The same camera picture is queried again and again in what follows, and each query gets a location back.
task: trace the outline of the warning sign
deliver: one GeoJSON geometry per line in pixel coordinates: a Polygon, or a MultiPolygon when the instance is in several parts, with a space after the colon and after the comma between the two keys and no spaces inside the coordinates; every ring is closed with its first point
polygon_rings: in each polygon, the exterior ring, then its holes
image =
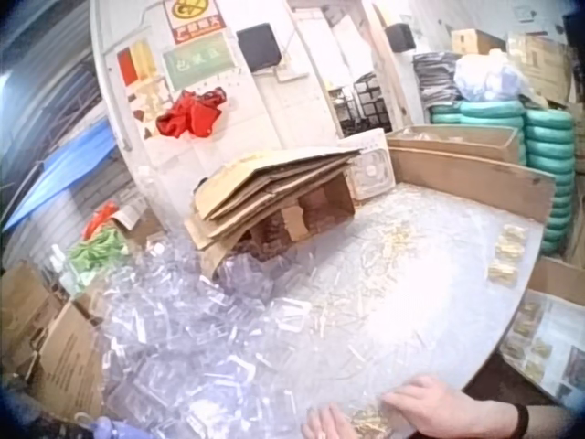
{"type": "Polygon", "coordinates": [[[226,26],[213,0],[166,0],[165,11],[176,44],[226,26]]]}

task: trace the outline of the black wristband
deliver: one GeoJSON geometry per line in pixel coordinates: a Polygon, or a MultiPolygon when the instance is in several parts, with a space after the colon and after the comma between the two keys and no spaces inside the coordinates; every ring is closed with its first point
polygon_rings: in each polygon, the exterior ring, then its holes
{"type": "Polygon", "coordinates": [[[528,416],[528,409],[525,405],[514,404],[514,406],[516,407],[516,410],[518,410],[518,424],[510,436],[510,439],[522,439],[527,433],[530,417],[528,416]]]}

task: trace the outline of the poster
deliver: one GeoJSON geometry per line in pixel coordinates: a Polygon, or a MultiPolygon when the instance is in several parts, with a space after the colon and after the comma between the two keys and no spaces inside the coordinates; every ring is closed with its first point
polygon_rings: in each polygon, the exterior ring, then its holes
{"type": "Polygon", "coordinates": [[[174,91],[235,67],[228,43],[221,33],[174,48],[164,54],[164,59],[174,91]]]}
{"type": "Polygon", "coordinates": [[[176,44],[226,26],[213,0],[166,0],[165,11],[176,44]]]}
{"type": "Polygon", "coordinates": [[[140,39],[118,52],[118,65],[141,137],[148,139],[160,135],[156,118],[173,106],[173,100],[165,77],[154,63],[148,42],[140,39]]]}

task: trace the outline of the red plastic bag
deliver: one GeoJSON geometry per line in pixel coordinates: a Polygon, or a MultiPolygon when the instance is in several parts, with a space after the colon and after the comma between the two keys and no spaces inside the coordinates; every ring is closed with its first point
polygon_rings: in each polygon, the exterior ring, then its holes
{"type": "Polygon", "coordinates": [[[221,115],[218,106],[226,100],[227,95],[220,87],[202,96],[183,91],[173,107],[156,119],[156,127],[162,135],[176,138],[185,131],[196,137],[209,137],[221,115]]]}

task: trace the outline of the green sign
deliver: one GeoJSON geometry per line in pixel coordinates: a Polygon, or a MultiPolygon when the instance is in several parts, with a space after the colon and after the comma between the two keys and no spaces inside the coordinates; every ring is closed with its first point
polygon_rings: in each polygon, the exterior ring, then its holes
{"type": "Polygon", "coordinates": [[[175,91],[236,67],[221,32],[183,44],[166,52],[164,58],[175,91]]]}

